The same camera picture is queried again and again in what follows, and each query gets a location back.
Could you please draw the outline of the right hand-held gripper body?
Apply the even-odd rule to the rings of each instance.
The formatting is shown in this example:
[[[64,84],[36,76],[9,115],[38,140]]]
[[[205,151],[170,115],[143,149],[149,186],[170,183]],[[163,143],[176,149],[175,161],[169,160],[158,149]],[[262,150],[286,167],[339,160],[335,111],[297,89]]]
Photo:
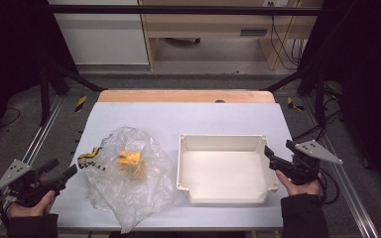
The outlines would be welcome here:
[[[271,170],[281,171],[295,185],[315,180],[318,177],[321,161],[342,164],[342,159],[315,140],[295,144],[297,152],[293,153],[291,162],[278,157],[277,162],[270,161],[269,164]]]

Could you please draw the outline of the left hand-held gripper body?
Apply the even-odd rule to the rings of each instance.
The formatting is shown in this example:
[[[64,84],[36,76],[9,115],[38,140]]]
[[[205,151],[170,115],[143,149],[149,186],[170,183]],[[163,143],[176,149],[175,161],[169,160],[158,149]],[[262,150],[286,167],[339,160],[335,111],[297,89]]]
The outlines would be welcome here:
[[[39,168],[25,173],[20,178],[9,181],[7,194],[11,202],[16,202],[25,207],[33,207],[50,190],[55,192],[55,196],[61,194],[61,191],[65,189],[65,184],[56,184],[52,182],[52,179],[41,182],[41,177],[45,174],[40,175]],[[0,186],[3,183],[4,180],[0,178]]]

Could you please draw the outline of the yellow drink carton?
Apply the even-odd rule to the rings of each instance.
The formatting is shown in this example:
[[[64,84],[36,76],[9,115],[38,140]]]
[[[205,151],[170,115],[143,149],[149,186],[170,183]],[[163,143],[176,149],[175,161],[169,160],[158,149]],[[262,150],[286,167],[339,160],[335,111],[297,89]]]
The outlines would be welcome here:
[[[141,152],[120,151],[117,163],[124,177],[143,179],[146,175],[146,166]]]

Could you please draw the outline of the clear plastic bag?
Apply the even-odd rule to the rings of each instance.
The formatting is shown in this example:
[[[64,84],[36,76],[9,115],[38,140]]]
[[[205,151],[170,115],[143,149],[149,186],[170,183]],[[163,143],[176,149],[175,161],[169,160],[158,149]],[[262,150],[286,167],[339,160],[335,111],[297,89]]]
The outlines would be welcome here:
[[[127,178],[117,163],[120,151],[142,153],[144,178]],[[91,152],[77,158],[84,171],[91,205],[114,214],[123,233],[173,203],[176,188],[174,163],[160,144],[147,132],[121,127],[104,138]]]

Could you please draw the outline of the person's right hand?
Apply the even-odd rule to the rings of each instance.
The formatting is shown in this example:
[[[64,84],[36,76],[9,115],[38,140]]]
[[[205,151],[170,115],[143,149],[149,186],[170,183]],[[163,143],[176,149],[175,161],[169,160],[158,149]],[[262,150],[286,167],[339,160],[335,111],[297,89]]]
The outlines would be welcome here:
[[[275,174],[284,188],[287,190],[289,196],[299,195],[299,194],[320,194],[320,185],[317,180],[310,181],[302,185],[293,184],[289,178],[287,178],[281,171],[275,171]]]

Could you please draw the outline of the person's left hand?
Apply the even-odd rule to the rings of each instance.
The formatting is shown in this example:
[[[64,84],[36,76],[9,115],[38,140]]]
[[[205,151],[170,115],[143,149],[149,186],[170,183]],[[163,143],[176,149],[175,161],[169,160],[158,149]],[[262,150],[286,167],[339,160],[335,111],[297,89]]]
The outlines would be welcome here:
[[[25,207],[18,203],[12,203],[7,211],[9,218],[43,216],[50,212],[55,199],[55,192],[50,190],[33,207]]]

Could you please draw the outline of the yellow black tape piece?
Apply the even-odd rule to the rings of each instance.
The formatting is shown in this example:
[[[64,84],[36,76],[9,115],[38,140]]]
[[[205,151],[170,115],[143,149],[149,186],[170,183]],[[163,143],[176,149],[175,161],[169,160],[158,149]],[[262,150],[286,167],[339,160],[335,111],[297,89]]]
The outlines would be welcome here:
[[[79,97],[77,104],[75,106],[74,112],[80,112],[81,111],[86,99],[87,99],[86,95],[82,95]]]
[[[300,105],[296,105],[294,103],[292,97],[287,97],[287,105],[288,105],[288,108],[295,109],[295,110],[298,110],[298,111],[305,111],[305,107],[304,106],[300,106]]]

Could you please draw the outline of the white plastic bin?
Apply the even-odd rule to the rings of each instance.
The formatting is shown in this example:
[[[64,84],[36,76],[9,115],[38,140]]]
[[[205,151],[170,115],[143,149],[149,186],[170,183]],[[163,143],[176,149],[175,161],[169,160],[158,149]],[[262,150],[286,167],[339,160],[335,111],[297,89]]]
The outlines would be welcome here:
[[[181,135],[177,189],[193,204],[262,204],[279,189],[262,135]]]

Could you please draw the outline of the white table mat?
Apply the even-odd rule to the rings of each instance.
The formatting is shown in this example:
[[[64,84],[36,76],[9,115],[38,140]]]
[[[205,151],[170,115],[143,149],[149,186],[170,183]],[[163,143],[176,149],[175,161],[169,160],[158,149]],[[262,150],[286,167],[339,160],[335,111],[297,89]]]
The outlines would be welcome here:
[[[178,158],[181,134],[264,135],[270,148],[283,159],[291,152],[291,138],[282,109],[277,103],[108,103],[94,105],[76,152],[89,151],[122,126],[140,128],[153,136],[172,160]],[[72,177],[57,198],[53,212],[59,229],[117,230],[119,223],[109,212],[97,210],[85,198],[82,172]],[[280,228],[280,188],[258,206],[197,206],[180,196],[176,202],[139,223],[140,231],[168,230],[261,230]]]

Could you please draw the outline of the dark curtain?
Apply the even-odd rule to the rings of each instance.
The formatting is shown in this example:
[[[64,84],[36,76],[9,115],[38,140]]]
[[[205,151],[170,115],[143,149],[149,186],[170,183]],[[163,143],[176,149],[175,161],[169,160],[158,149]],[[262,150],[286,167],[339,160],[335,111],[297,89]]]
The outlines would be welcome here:
[[[342,86],[342,109],[381,173],[381,0],[323,0],[301,68]]]
[[[77,72],[55,15],[33,9],[48,4],[49,0],[0,0],[0,120],[11,96],[40,83],[44,65],[34,43],[55,63]]]

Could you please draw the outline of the wooden table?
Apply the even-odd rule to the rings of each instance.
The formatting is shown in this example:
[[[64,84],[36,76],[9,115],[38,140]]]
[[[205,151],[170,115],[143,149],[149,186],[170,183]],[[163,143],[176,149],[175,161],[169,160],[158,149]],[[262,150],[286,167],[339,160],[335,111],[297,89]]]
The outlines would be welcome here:
[[[271,92],[259,90],[122,89],[104,90],[97,101],[275,103],[275,98]]]

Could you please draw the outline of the white cabinet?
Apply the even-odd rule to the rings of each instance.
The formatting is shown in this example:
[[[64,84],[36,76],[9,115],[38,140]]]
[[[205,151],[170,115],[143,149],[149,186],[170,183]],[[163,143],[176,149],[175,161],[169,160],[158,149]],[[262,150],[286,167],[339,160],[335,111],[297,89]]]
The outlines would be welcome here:
[[[147,64],[139,14],[55,14],[76,64]]]

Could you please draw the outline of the light wooden desk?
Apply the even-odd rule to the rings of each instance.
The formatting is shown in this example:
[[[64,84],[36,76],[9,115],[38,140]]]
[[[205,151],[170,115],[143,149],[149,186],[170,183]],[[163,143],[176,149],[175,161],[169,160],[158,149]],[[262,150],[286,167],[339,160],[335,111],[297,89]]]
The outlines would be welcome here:
[[[138,0],[141,6],[321,7],[324,0]],[[315,16],[144,14],[145,36],[157,39],[253,38],[270,69],[286,56],[289,40],[306,41]]]

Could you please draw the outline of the aluminium floor rail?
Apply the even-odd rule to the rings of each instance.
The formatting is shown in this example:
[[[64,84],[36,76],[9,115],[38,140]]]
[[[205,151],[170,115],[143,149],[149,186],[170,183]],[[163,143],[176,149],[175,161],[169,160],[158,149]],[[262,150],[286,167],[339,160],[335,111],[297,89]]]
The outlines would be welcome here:
[[[319,125],[315,114],[316,105],[313,100],[309,97],[301,97],[301,99],[306,105],[306,109],[314,125]],[[331,153],[337,155],[337,152],[335,151],[329,136],[325,132],[326,130],[323,132],[322,137],[317,140]],[[329,167],[334,174],[334,178],[338,181],[340,192],[343,194],[344,201],[349,207],[349,211],[351,212],[354,222],[356,223],[362,238],[379,238],[379,234],[375,228],[375,225],[370,218],[363,202],[361,201],[361,198],[356,191],[354,184],[349,178],[348,173],[344,169],[344,165],[346,165],[346,163],[343,165],[330,164]]]
[[[20,160],[14,159],[10,164],[9,170],[3,174],[2,179],[4,180],[4,183],[2,186],[0,186],[0,227],[4,225],[3,220],[7,220],[5,209],[11,202],[7,194],[7,192],[9,191],[9,181],[19,179],[22,175],[29,171],[32,171],[35,168],[33,166],[33,162],[36,159],[36,156],[40,151],[44,141],[46,140],[47,135],[60,112],[63,102],[63,96],[55,97],[55,100],[51,107],[50,120],[44,126],[39,127],[24,157]]]

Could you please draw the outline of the black frame strut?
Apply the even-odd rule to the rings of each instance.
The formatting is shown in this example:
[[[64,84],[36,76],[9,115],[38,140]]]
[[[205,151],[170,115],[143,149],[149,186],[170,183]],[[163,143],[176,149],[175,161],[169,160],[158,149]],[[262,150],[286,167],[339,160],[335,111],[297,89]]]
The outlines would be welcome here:
[[[72,79],[73,81],[81,84],[82,86],[85,86],[94,92],[104,91],[103,87],[86,80],[78,73],[73,72],[59,64],[50,64],[44,66],[40,74],[42,105],[42,120],[40,123],[41,126],[44,126],[51,117],[49,85],[52,86],[57,95],[67,95],[69,92],[69,86],[65,81],[67,78]]]
[[[278,82],[262,88],[262,91],[275,92],[281,87],[300,79],[301,83],[297,89],[297,93],[300,96],[307,96],[313,90],[316,91],[315,99],[315,118],[317,122],[324,126],[325,116],[324,116],[324,106],[323,106],[323,96],[324,96],[324,78],[321,70],[312,65],[303,67],[302,69],[297,69],[294,73],[286,76],[284,79]]]

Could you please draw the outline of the black horizontal frame bar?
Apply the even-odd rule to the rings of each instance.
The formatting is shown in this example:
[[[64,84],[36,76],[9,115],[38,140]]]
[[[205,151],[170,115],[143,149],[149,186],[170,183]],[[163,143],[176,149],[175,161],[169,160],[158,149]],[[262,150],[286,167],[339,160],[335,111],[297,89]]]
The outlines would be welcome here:
[[[50,9],[67,14],[318,16],[322,13],[322,8],[221,6],[51,5]]]

